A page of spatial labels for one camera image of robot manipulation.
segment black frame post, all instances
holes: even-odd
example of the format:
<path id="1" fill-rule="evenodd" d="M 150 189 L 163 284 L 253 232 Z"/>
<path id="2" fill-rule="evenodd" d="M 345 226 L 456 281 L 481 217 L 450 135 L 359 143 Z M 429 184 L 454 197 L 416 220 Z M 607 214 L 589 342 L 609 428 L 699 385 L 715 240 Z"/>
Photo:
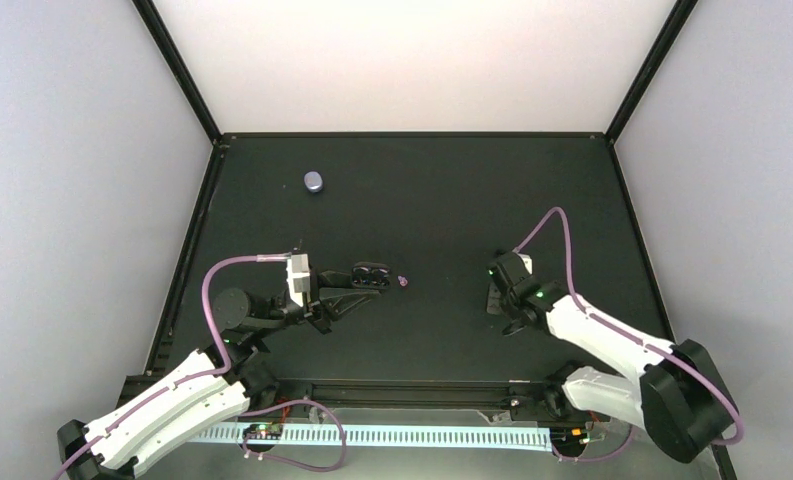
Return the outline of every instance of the black frame post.
<path id="1" fill-rule="evenodd" d="M 152 38 L 155 39 L 160 53 L 163 55 L 163 58 L 166 59 L 166 63 L 169 65 L 170 70 L 172 70 L 175 80 L 178 82 L 178 85 L 181 86 L 184 96 L 187 97 L 187 101 L 190 102 L 190 107 L 193 108 L 196 117 L 199 118 L 199 123 L 202 124 L 202 128 L 205 129 L 205 133 L 208 135 L 211 143 L 215 144 L 219 142 L 222 133 L 219 131 L 216 122 L 214 122 L 213 116 L 211 116 L 208 106 L 202 98 L 202 94 L 199 93 L 199 89 L 196 87 L 196 82 L 190 75 L 190 71 L 187 70 L 184 59 L 181 58 L 181 54 L 178 53 L 178 49 L 175 47 L 175 43 L 173 43 L 172 37 L 169 35 L 169 30 L 167 30 L 166 25 L 163 24 L 163 20 L 160 18 L 160 13 L 158 13 L 155 3 L 152 0 L 134 0 L 134 6 L 137 7 L 137 11 L 140 12 L 140 16 L 143 17 L 143 23 L 146 24 L 146 27 L 152 34 Z"/>
<path id="2" fill-rule="evenodd" d="M 634 113 L 637 104 L 640 103 L 640 99 L 643 98 L 643 94 L 646 92 L 646 88 L 649 87 L 650 82 L 655 77 L 658 67 L 661 66 L 664 58 L 667 57 L 670 47 L 673 46 L 673 42 L 679 36 L 679 32 L 693 11 L 693 7 L 696 6 L 696 2 L 697 0 L 676 1 L 670 11 L 670 15 L 667 16 L 667 20 L 664 22 L 664 26 L 658 32 L 655 43 L 649 49 L 643 65 L 637 72 L 632 86 L 626 93 L 626 97 L 623 98 L 623 103 L 620 104 L 614 119 L 611 120 L 611 125 L 605 131 L 605 136 L 610 144 L 614 144 L 620 138 L 620 134 L 623 133 L 623 129 L 629 123 L 632 113 Z"/>

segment white led strip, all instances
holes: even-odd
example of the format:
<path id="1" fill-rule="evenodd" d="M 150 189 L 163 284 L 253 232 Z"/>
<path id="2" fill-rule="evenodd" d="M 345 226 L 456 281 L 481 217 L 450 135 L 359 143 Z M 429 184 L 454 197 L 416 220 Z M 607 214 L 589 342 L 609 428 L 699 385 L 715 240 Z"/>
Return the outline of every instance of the white led strip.
<path id="1" fill-rule="evenodd" d="M 251 423 L 219 423 L 196 435 L 194 443 L 243 441 Z M 343 425 L 346 444 L 357 447 L 498 448 L 549 452 L 548 428 L 534 427 L 427 427 L 403 425 Z M 249 440 L 250 445 L 340 445 L 334 425 L 284 425 L 279 440 Z"/>

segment black table surface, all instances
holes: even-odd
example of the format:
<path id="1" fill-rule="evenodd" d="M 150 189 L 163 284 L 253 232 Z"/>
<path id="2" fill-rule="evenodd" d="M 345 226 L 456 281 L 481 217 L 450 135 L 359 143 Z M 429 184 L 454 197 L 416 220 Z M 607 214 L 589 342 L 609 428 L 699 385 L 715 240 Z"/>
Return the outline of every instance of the black table surface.
<path id="1" fill-rule="evenodd" d="M 306 172 L 325 188 L 309 193 Z M 576 288 L 627 324 L 666 336 L 622 187 L 601 137 L 547 135 L 238 135 L 229 141 L 175 323 L 171 365 L 210 337 L 202 278 L 237 255 L 301 247 L 318 269 L 389 265 L 409 285 L 320 335 L 303 325 L 267 339 L 279 378 L 539 381 L 569 360 L 604 367 L 537 330 L 503 337 L 485 312 L 486 265 L 553 206 L 570 218 Z M 564 278 L 556 218 L 523 253 Z M 211 296 L 242 287 L 270 297 L 283 264 L 232 265 Z"/>

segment white backdrop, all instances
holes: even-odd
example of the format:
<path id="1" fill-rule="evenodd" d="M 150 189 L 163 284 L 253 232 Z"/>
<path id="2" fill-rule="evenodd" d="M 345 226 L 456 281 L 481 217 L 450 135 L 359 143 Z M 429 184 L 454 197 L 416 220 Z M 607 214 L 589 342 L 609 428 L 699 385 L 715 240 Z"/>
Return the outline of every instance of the white backdrop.
<path id="1" fill-rule="evenodd" d="M 605 131 L 673 0 L 156 0 L 223 132 Z"/>

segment purple cable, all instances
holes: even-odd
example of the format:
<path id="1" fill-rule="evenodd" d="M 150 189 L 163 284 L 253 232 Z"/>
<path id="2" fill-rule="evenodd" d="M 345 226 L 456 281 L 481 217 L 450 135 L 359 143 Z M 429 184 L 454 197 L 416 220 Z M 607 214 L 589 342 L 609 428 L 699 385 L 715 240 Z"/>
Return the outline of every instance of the purple cable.
<path id="1" fill-rule="evenodd" d="M 549 209 L 549 211 L 546 212 L 546 215 L 544 215 L 543 218 L 540 219 L 540 222 L 537 223 L 537 226 L 534 227 L 531 233 L 528 234 L 525 240 L 523 240 L 519 245 L 517 245 L 516 248 L 514 248 L 514 253 L 519 253 L 520 250 L 525 248 L 525 246 L 528 245 L 531 239 L 534 238 L 535 235 L 537 235 L 537 232 L 539 232 L 543 228 L 543 226 L 546 224 L 546 221 L 549 220 L 549 217 L 551 217 L 553 214 L 556 213 L 558 214 L 559 217 L 561 217 L 561 224 L 564 227 L 564 250 L 565 250 L 565 267 L 567 270 L 567 289 L 570 291 L 570 297 L 573 299 L 573 302 L 576 304 L 579 310 L 581 310 L 582 313 L 587 313 L 587 308 L 581 303 L 581 300 L 579 299 L 579 296 L 576 293 L 575 285 L 573 284 L 573 244 L 570 236 L 570 225 L 567 220 L 567 213 L 564 212 L 563 208 L 553 207 Z M 692 376 L 709 392 L 711 392 L 711 395 L 713 395 L 714 398 L 717 399 L 717 401 L 723 404 L 723 407 L 729 413 L 729 416 L 732 417 L 732 421 L 735 424 L 735 434 L 734 436 L 732 436 L 732 438 L 715 439 L 711 442 L 713 445 L 734 445 L 743 439 L 744 436 L 743 419 L 741 418 L 740 414 L 738 413 L 737 409 L 732 404 L 732 402 L 730 402 L 729 399 L 726 398 L 726 395 L 724 395 L 723 392 L 720 391 L 720 389 L 718 389 L 713 383 L 711 383 L 710 380 L 702 376 L 702 374 L 696 371 L 696 369 L 685 363 L 683 360 L 677 358 L 675 355 L 669 352 L 665 352 L 664 350 L 661 350 L 655 345 L 645 344 L 643 339 L 638 338 L 634 334 L 627 332 L 626 330 L 620 328 L 617 325 L 614 325 L 613 323 L 605 320 L 599 315 L 592 313 L 589 314 L 588 316 L 593 320 L 595 320 L 600 325 L 611 329 L 617 334 L 627 338 L 628 340 L 634 342 L 637 345 L 642 346 L 645 349 L 655 352 L 656 354 L 663 357 L 665 360 L 679 367 L 688 375 Z"/>
<path id="2" fill-rule="evenodd" d="M 337 419 L 337 416 L 334 415 L 334 412 L 329 410 L 322 405 L 321 403 L 315 402 L 313 400 L 290 400 L 289 402 L 279 403 L 278 405 L 273 405 L 269 408 L 264 408 L 263 410 L 256 410 L 254 412 L 246 412 L 241 417 L 259 417 L 261 415 L 266 415 L 267 413 L 274 412 L 276 410 L 281 410 L 285 407 L 292 407 L 293 405 L 309 405 L 311 407 L 316 407 L 323 411 L 326 415 L 328 415 L 332 421 L 334 421 L 334 425 L 337 426 L 337 431 L 340 432 L 340 458 L 334 465 L 328 467 L 317 467 L 314 465 L 308 465 L 307 463 L 297 462 L 296 460 L 291 460 L 289 458 L 280 457 L 278 455 L 272 455 L 269 453 L 257 453 L 252 452 L 249 450 L 248 441 L 249 438 L 254 435 L 246 435 L 246 438 L 243 439 L 243 450 L 246 452 L 247 455 L 255 453 L 258 455 L 258 458 L 266 458 L 268 460 L 275 460 L 281 463 L 286 463 L 287 465 L 292 465 L 294 467 L 299 467 L 310 472 L 314 473 L 327 473 L 333 472 L 338 468 L 343 466 L 343 462 L 346 460 L 346 432 L 343 430 L 343 424 L 340 423 L 340 420 Z"/>
<path id="3" fill-rule="evenodd" d="M 617 449 L 614 450 L 611 453 L 606 453 L 605 455 L 602 455 L 600 457 L 591 457 L 591 458 L 568 457 L 566 455 L 561 455 L 561 452 L 559 452 L 558 449 L 555 448 L 555 445 L 552 445 L 552 453 L 554 453 L 555 456 L 558 457 L 558 460 L 560 460 L 562 462 L 575 462 L 575 463 L 601 462 L 603 460 L 610 460 L 610 459 L 612 459 L 614 457 L 618 457 L 627 448 L 629 448 L 629 445 L 632 444 L 632 439 L 633 438 L 634 438 L 634 426 L 633 425 L 629 425 L 629 434 L 626 436 L 626 440 L 623 442 L 622 445 L 617 447 Z"/>
<path id="4" fill-rule="evenodd" d="M 222 260 L 221 262 L 211 267 L 210 270 L 208 270 L 208 273 L 205 274 L 205 279 L 202 280 L 202 308 L 204 309 L 205 312 L 205 320 L 207 321 L 208 329 L 211 332 L 211 337 L 213 338 L 213 341 L 216 344 L 217 350 L 219 350 L 219 355 L 222 357 L 222 366 L 211 370 L 205 370 L 204 372 L 187 375 L 175 382 L 174 385 L 176 387 L 184 382 L 189 382 L 190 380 L 204 377 L 205 375 L 223 375 L 226 372 L 228 372 L 228 370 L 231 370 L 231 358 L 228 356 L 228 350 L 225 348 L 225 343 L 223 343 L 222 336 L 219 334 L 219 329 L 217 328 L 216 321 L 213 318 L 213 311 L 211 310 L 211 306 L 210 306 L 210 298 L 208 297 L 210 282 L 211 279 L 213 279 L 213 276 L 216 275 L 216 272 L 218 272 L 223 267 L 227 267 L 228 265 L 233 265 L 235 263 L 251 263 L 251 262 L 277 263 L 277 262 L 284 262 L 289 257 L 290 257 L 289 253 L 276 253 L 276 254 L 268 254 L 268 255 L 244 255 L 241 257 L 226 258 L 225 260 Z M 157 392 L 144 398 L 142 401 L 140 401 L 139 403 L 131 407 L 127 412 L 125 412 L 125 414 L 123 414 L 121 417 L 116 419 L 116 421 L 111 423 L 110 426 L 105 428 L 105 432 L 107 433 L 112 432 L 117 427 L 119 427 L 119 425 L 122 424 L 122 422 L 128 419 L 128 417 L 137 413 L 138 410 L 140 410 L 141 408 L 146 406 L 149 402 L 161 396 L 163 393 L 167 392 L 168 390 L 169 387 L 163 387 Z M 75 454 L 73 454 L 65 462 L 63 462 L 63 465 L 60 466 L 58 473 L 54 477 L 52 477 L 52 480 L 59 479 L 61 475 L 63 475 L 64 472 L 66 472 L 66 470 L 68 470 L 69 467 L 71 467 L 72 464 L 75 463 L 76 460 L 78 460 L 78 457 L 80 457 L 83 453 L 90 450 L 93 447 L 93 445 L 98 443 L 102 438 L 104 437 L 101 436 L 96 437 L 92 441 L 87 442 L 83 447 L 78 449 L 78 451 L 75 452 Z"/>

